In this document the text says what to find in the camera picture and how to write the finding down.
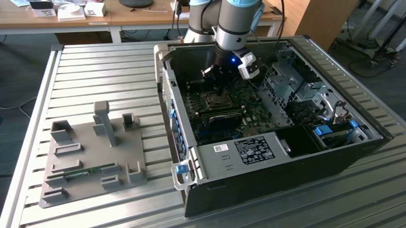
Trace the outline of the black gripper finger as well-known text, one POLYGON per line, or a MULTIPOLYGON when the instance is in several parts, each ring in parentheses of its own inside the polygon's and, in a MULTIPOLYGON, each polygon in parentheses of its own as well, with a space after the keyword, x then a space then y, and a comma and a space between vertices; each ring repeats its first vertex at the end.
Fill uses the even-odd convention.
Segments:
POLYGON ((203 80, 214 87, 215 94, 222 96, 224 89, 224 74, 219 66, 210 66, 206 70, 202 70, 203 80))

